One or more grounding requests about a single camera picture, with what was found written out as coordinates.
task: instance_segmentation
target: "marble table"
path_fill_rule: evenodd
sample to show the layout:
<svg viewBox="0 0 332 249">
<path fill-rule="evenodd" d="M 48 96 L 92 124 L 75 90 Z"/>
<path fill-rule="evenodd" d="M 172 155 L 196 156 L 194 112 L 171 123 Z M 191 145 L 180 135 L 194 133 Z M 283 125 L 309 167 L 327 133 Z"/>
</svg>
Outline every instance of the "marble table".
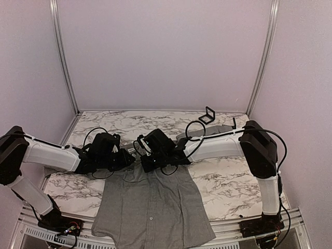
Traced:
<svg viewBox="0 0 332 249">
<path fill-rule="evenodd" d="M 197 120 L 202 112 L 127 111 L 84 112 L 78 121 L 68 144 L 82 146 L 86 134 L 95 127 L 104 127 L 110 133 L 121 135 L 121 143 L 132 143 L 140 135 L 147 135 L 159 128 L 170 138 L 183 133 L 190 121 Z M 243 126 L 245 114 L 217 113 L 216 120 L 208 126 Z M 201 129 L 199 125 L 192 130 Z M 101 132 L 92 132 L 88 142 Z M 261 213 L 261 197 L 256 178 L 252 176 L 243 157 L 206 159 L 189 166 L 189 172 L 197 184 L 210 221 L 258 215 Z M 105 180 L 89 179 L 84 175 L 53 173 L 45 187 L 60 210 L 76 215 L 95 217 L 101 203 Z M 282 200 L 289 208 L 285 195 Z"/>
</svg>

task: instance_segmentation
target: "shirt placket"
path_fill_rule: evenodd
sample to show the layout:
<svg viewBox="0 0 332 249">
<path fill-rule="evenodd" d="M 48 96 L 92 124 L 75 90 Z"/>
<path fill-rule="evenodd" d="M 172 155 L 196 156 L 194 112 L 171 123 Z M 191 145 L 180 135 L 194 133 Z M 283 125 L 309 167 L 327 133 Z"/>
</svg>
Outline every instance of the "shirt placket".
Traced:
<svg viewBox="0 0 332 249">
<path fill-rule="evenodd" d="M 155 240 L 156 206 L 157 206 L 157 185 L 154 178 L 154 172 L 148 173 L 150 184 L 150 195 L 146 222 L 146 241 L 145 249 L 152 249 Z"/>
</svg>

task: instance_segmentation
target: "marble surface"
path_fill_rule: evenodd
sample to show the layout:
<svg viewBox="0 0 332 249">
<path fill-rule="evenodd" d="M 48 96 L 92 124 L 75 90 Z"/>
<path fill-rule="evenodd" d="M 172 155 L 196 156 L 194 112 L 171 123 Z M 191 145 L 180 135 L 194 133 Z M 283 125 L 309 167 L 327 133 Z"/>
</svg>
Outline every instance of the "marble surface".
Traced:
<svg viewBox="0 0 332 249">
<path fill-rule="evenodd" d="M 170 138 L 184 132 L 190 121 L 197 120 L 201 112 L 84 112 L 68 144 L 82 146 L 86 134 L 95 127 L 104 127 L 110 133 L 121 135 L 121 143 L 132 143 L 140 135 L 159 128 Z M 243 126 L 248 117 L 244 114 L 217 113 L 216 120 L 208 126 Z M 192 130 L 201 129 L 199 124 Z M 87 142 L 101 132 L 92 132 Z M 257 180 L 251 175 L 245 158 L 227 157 L 206 159 L 189 167 L 197 184 L 210 221 L 239 218 L 261 213 L 261 197 Z M 101 203 L 105 180 L 89 179 L 84 175 L 54 173 L 46 185 L 45 193 L 51 195 L 63 212 L 95 217 Z M 282 196 L 286 207 L 288 203 Z"/>
</svg>

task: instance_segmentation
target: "gray fabric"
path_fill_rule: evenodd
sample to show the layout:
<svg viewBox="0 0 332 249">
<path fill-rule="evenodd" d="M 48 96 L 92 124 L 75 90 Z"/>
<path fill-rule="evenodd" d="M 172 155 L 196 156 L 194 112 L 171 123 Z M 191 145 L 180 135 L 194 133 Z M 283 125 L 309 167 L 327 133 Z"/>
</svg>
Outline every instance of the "gray fabric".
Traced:
<svg viewBox="0 0 332 249">
<path fill-rule="evenodd" d="M 210 136 L 210 135 L 215 135 L 215 134 L 220 134 L 220 133 L 224 133 L 224 132 L 228 132 L 233 130 L 232 126 L 211 126 L 211 127 L 207 127 L 206 129 L 206 134 L 205 136 Z M 189 131 L 188 132 L 188 136 L 202 136 L 203 135 L 203 130 L 199 130 L 199 131 Z M 180 140 L 182 138 L 186 137 L 185 133 L 181 133 L 180 135 L 176 136 L 176 140 Z"/>
<path fill-rule="evenodd" d="M 118 249 L 182 249 L 215 238 L 188 169 L 145 173 L 139 161 L 106 180 L 92 234 L 112 237 Z"/>
</svg>

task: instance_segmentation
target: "wall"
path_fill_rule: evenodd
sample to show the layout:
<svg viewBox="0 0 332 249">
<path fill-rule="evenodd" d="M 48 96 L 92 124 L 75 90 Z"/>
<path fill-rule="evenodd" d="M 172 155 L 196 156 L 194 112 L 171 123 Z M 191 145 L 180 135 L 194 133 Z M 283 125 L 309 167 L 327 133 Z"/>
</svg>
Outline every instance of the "wall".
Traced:
<svg viewBox="0 0 332 249">
<path fill-rule="evenodd" d="M 48 1 L 0 1 L 0 134 L 13 125 L 59 142 L 74 114 L 57 54 Z M 23 165 L 39 185 L 43 167 Z M 22 203 L 0 187 L 0 241 L 8 248 Z"/>
<path fill-rule="evenodd" d="M 281 1 L 278 27 L 252 118 L 289 147 L 283 182 L 313 248 L 332 239 L 332 3 Z"/>
<path fill-rule="evenodd" d="M 245 112 L 271 1 L 59 1 L 80 109 Z"/>
</svg>

